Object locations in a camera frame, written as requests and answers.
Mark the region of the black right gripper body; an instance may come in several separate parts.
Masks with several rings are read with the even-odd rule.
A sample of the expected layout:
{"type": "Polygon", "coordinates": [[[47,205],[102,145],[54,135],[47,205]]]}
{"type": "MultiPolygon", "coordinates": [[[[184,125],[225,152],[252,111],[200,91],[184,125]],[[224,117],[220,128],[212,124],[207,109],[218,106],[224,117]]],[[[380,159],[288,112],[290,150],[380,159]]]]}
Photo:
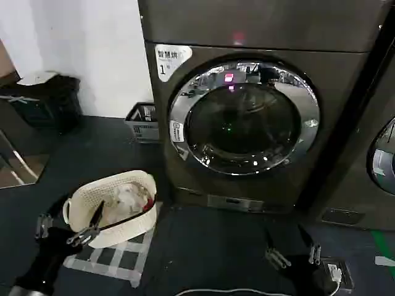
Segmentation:
{"type": "Polygon", "coordinates": [[[331,295],[336,290],[336,283],[320,266],[309,263],[308,255],[289,255],[286,259],[290,266],[282,269],[282,275],[290,280],[296,295],[331,295]]]}

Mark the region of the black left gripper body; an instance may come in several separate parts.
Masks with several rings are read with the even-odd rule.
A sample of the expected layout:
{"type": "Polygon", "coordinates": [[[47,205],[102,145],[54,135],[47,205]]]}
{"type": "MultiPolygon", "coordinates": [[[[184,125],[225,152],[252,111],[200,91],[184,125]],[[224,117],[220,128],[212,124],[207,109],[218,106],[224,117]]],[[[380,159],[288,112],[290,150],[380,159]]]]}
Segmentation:
{"type": "Polygon", "coordinates": [[[73,232],[49,228],[48,237],[37,240],[39,250],[28,271],[17,278],[17,285],[26,290],[54,290],[60,268],[68,256],[82,251],[82,245],[67,243],[73,232]]]}

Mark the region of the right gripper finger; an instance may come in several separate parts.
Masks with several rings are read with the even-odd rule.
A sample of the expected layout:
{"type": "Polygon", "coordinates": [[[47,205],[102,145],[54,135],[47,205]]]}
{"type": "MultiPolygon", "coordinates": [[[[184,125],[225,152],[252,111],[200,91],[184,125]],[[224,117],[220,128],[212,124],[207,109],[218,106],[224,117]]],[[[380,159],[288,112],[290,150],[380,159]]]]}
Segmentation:
{"type": "Polygon", "coordinates": [[[267,242],[265,257],[269,263],[275,269],[286,269],[291,267],[292,263],[274,247],[273,239],[268,229],[265,230],[265,238],[267,242]]]}
{"type": "Polygon", "coordinates": [[[299,224],[298,229],[303,242],[309,249],[308,262],[311,265],[319,265],[321,263],[321,245],[314,242],[312,236],[305,230],[302,225],[299,224]]]}

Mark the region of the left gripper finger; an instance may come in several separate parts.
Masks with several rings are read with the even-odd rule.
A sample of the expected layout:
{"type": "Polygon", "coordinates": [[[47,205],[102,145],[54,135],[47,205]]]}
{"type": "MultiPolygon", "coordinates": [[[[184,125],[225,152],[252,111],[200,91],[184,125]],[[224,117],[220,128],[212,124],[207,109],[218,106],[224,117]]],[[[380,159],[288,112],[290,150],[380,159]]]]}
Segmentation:
{"type": "Polygon", "coordinates": [[[99,224],[102,219],[104,204],[105,201],[101,201],[93,213],[89,225],[74,234],[72,237],[69,237],[66,241],[67,245],[71,245],[72,247],[84,246],[96,238],[96,236],[100,233],[99,224]]]}
{"type": "Polygon", "coordinates": [[[63,206],[68,197],[61,197],[55,201],[44,213],[38,216],[36,222],[36,240],[67,240],[73,231],[64,221],[63,206]]]}

